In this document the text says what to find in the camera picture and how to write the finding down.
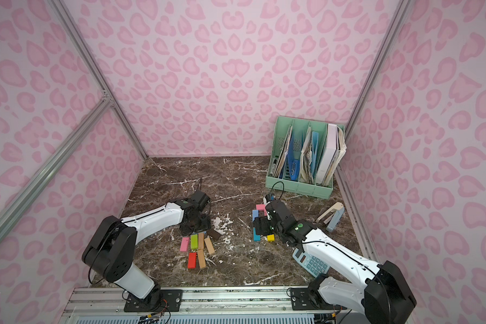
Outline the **teal block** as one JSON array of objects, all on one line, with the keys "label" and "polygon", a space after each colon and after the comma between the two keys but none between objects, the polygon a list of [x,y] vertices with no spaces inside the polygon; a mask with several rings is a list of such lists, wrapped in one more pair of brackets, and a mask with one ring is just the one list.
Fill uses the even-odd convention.
[{"label": "teal block", "polygon": [[256,233],[256,229],[253,229],[253,240],[255,242],[260,242],[261,241],[261,237]]}]

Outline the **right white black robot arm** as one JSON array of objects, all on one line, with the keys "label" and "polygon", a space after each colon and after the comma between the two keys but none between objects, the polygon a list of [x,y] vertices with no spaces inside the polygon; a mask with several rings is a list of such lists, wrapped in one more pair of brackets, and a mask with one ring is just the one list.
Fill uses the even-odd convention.
[{"label": "right white black robot arm", "polygon": [[400,268],[352,252],[307,220],[297,220],[279,199],[264,199],[265,212],[253,220],[256,234],[274,235],[300,253],[315,257],[345,277],[345,281],[319,274],[305,290],[310,309],[334,306],[363,314],[370,323],[406,323],[417,306]]}]

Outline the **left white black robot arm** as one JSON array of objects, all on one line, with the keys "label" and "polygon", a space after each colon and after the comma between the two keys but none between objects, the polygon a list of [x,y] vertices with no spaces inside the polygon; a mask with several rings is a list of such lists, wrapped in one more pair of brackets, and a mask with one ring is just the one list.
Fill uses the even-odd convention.
[{"label": "left white black robot arm", "polygon": [[177,225],[182,236],[199,234],[211,228],[211,202],[201,190],[133,217],[109,216],[103,219],[82,254],[82,262],[103,279],[126,290],[138,301],[157,303],[160,287],[134,264],[138,243]]}]

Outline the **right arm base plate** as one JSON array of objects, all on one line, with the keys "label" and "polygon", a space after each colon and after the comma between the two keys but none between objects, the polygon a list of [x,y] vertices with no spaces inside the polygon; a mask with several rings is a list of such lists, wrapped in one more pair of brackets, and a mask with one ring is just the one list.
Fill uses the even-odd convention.
[{"label": "right arm base plate", "polygon": [[331,308],[331,306],[313,289],[289,288],[286,293],[290,298],[292,309],[294,311],[316,311]]}]

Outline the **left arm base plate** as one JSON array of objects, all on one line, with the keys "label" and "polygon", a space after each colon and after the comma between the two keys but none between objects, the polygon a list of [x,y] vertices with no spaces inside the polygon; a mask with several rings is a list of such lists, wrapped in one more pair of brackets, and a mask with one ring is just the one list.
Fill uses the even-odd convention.
[{"label": "left arm base plate", "polygon": [[160,289],[152,290],[146,298],[138,298],[129,293],[124,305],[124,313],[159,313],[178,312],[182,304],[183,290]]}]

